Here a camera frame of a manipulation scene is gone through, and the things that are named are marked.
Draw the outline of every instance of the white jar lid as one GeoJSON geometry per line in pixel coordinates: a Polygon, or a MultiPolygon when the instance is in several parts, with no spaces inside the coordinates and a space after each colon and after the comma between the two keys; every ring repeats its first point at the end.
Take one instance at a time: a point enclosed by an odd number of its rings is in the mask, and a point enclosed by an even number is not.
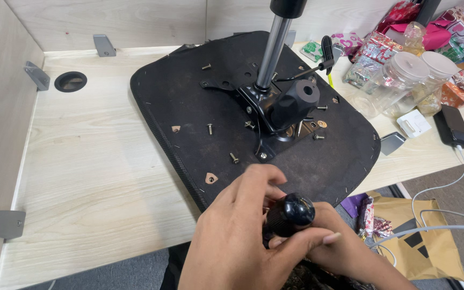
{"type": "Polygon", "coordinates": [[[450,78],[460,70],[447,56],[436,52],[424,52],[420,59],[427,64],[430,74],[437,78],[450,78]]]}
{"type": "Polygon", "coordinates": [[[420,58],[409,52],[398,52],[391,58],[391,64],[404,78],[419,82],[429,76],[429,68],[420,58]]]}

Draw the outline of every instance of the wooden desk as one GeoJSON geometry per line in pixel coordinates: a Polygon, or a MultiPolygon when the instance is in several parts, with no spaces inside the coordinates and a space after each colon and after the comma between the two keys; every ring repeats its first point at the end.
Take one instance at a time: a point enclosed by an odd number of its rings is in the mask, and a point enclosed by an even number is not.
{"type": "MultiPolygon", "coordinates": [[[[293,50],[306,62],[313,63],[293,50]]],[[[14,209],[26,211],[23,236],[4,245],[0,289],[16,289],[190,241],[199,211],[148,129],[129,89],[132,74],[177,46],[45,53],[52,79],[80,71],[85,88],[39,92],[14,209]]],[[[357,88],[341,82],[347,100],[357,88]]],[[[383,115],[379,135],[400,131],[383,115]]],[[[386,157],[353,192],[363,193],[461,164],[433,129],[386,157]]]]}

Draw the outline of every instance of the bolt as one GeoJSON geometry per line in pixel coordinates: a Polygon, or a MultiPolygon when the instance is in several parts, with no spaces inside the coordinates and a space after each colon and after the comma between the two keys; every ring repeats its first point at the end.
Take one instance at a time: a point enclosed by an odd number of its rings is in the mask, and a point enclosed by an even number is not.
{"type": "Polygon", "coordinates": [[[251,121],[244,122],[244,126],[250,128],[252,130],[255,128],[255,125],[252,125],[251,121]]]}
{"type": "Polygon", "coordinates": [[[234,164],[239,163],[239,159],[237,159],[232,153],[230,154],[230,157],[232,157],[232,162],[234,162],[234,164]]]}

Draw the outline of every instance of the plastic jar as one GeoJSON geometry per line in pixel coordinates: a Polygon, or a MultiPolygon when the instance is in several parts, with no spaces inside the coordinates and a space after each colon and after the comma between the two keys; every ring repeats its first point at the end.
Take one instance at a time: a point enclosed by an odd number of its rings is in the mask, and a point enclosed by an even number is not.
{"type": "Polygon", "coordinates": [[[427,64],[429,76],[417,84],[413,90],[384,111],[384,114],[400,117],[412,110],[419,102],[425,100],[459,71],[448,57],[435,52],[424,52],[420,59],[427,64]]]}
{"type": "Polygon", "coordinates": [[[414,54],[399,52],[387,61],[354,97],[353,106],[373,118],[409,93],[429,76],[427,65],[414,54]]]}

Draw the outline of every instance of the lever handle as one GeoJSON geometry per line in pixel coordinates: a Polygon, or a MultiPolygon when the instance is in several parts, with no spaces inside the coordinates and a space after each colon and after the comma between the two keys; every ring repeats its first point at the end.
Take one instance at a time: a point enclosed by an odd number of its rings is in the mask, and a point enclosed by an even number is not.
{"type": "Polygon", "coordinates": [[[302,194],[288,194],[278,200],[267,213],[267,227],[274,234],[290,237],[308,228],[314,220],[313,202],[302,194]]]}

